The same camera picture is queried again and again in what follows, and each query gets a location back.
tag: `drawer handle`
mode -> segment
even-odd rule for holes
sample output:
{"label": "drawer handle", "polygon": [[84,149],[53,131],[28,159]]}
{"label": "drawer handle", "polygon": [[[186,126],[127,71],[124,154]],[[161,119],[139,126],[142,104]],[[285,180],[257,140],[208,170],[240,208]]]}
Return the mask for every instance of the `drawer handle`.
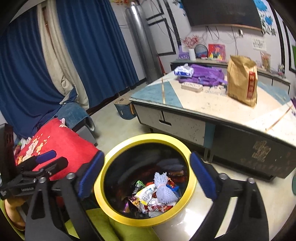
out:
{"label": "drawer handle", "polygon": [[165,120],[159,120],[160,123],[164,124],[164,125],[167,125],[167,126],[172,126],[171,123],[165,121]]}

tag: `brown paper bag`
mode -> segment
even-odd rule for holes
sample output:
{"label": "brown paper bag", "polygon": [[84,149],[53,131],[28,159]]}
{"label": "brown paper bag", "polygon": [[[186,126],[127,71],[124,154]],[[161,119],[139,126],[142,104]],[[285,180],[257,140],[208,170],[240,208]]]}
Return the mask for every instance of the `brown paper bag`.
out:
{"label": "brown paper bag", "polygon": [[257,66],[245,56],[230,56],[227,67],[228,95],[249,106],[257,103]]}

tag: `black wall frame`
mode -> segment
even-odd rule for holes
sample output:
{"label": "black wall frame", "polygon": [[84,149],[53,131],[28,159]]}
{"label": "black wall frame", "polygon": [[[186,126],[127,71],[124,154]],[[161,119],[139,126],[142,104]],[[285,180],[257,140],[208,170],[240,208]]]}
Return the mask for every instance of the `black wall frame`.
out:
{"label": "black wall frame", "polygon": [[291,53],[290,39],[289,39],[289,34],[288,34],[287,26],[286,26],[286,24],[285,24],[284,21],[283,21],[283,25],[284,25],[284,29],[285,29],[285,33],[286,33],[287,44],[288,44],[289,71],[291,71],[294,74],[296,74],[296,70],[295,69],[292,69],[292,53]]}
{"label": "black wall frame", "polygon": [[[151,19],[155,19],[155,20],[156,20],[156,17],[159,17],[159,16],[164,15],[163,8],[162,8],[162,6],[161,6],[159,0],[156,0],[156,1],[157,1],[157,4],[158,4],[158,7],[159,7],[159,10],[157,9],[157,10],[158,10],[158,14],[153,15],[153,16],[147,18],[147,19],[146,19],[147,21],[149,21],[149,20],[151,20]],[[152,26],[152,25],[154,25],[154,24],[158,24],[158,23],[160,23],[160,22],[164,22],[164,23],[165,23],[166,29],[167,29],[167,31],[168,31],[168,37],[170,38],[170,43],[171,43],[171,45],[172,45],[172,51],[171,51],[171,52],[167,52],[167,53],[158,53],[158,56],[175,55],[175,54],[176,54],[176,49],[175,49],[175,45],[174,45],[174,41],[173,41],[173,38],[172,38],[172,33],[171,33],[171,31],[172,31],[173,34],[175,35],[175,38],[176,38],[176,41],[177,41],[177,45],[178,45],[178,46],[181,46],[182,43],[181,43],[181,39],[180,39],[180,36],[179,36],[178,28],[177,28],[177,26],[176,26],[176,22],[175,22],[175,19],[174,19],[174,16],[173,16],[172,10],[171,10],[171,8],[170,8],[170,6],[169,6],[169,3],[168,3],[167,0],[163,0],[163,2],[164,2],[165,7],[166,7],[166,9],[167,9],[167,11],[168,11],[168,15],[169,15],[170,21],[171,21],[171,23],[172,23],[173,30],[171,30],[171,28],[170,28],[169,25],[168,25],[168,21],[167,21],[167,19],[164,18],[163,16],[162,16],[162,19],[157,20],[157,21],[155,21],[155,22],[153,22],[153,23],[150,23],[150,24],[148,24],[148,25],[149,25],[149,26]]]}
{"label": "black wall frame", "polygon": [[170,32],[170,28],[168,26],[168,21],[166,20],[166,18],[163,18],[163,19],[160,19],[160,20],[155,21],[153,23],[150,23],[150,24],[148,24],[148,26],[152,26],[154,24],[159,24],[161,22],[164,22],[165,23],[165,26],[167,28],[168,36],[170,38],[170,43],[172,45],[172,51],[171,52],[167,52],[167,53],[158,53],[158,56],[174,55],[174,54],[176,54],[176,49],[175,49],[174,41],[173,41],[173,38],[172,38],[172,34]]}
{"label": "black wall frame", "polygon": [[153,16],[151,16],[151,17],[149,17],[149,18],[146,18],[147,21],[149,21],[149,20],[151,20],[151,19],[153,19],[153,18],[159,17],[159,16],[161,16],[161,15],[164,15],[163,8],[162,8],[162,6],[161,6],[159,0],[156,0],[156,1],[157,1],[157,3],[158,3],[158,6],[159,6],[159,10],[158,10],[159,13],[156,14],[156,15],[153,15]]}
{"label": "black wall frame", "polygon": [[278,33],[279,33],[279,43],[280,43],[280,47],[281,47],[281,64],[286,69],[285,44],[284,44],[284,39],[283,39],[283,33],[281,31],[281,25],[279,24],[279,19],[277,17],[274,7],[271,4],[269,4],[269,6],[270,6],[271,11],[274,15],[274,20],[276,22],[276,27],[277,27]]}

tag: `red cushion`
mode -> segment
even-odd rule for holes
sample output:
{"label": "red cushion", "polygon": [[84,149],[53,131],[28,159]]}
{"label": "red cushion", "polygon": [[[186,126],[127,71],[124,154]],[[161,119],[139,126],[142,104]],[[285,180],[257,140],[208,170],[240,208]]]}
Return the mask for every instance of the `red cushion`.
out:
{"label": "red cushion", "polygon": [[98,149],[90,142],[82,139],[74,131],[62,124],[58,118],[50,120],[32,138],[29,144],[21,150],[16,164],[23,162],[31,156],[37,156],[55,150],[56,158],[38,165],[34,171],[63,156],[68,159],[68,166],[53,175],[50,179],[57,180],[70,172],[76,172],[83,163],[89,162]]}

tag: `television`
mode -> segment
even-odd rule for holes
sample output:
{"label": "television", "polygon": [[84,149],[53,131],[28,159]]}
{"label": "television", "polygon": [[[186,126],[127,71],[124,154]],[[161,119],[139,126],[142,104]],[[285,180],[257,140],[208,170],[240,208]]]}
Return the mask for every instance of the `television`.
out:
{"label": "television", "polygon": [[182,0],[191,26],[237,26],[262,31],[253,0]]}

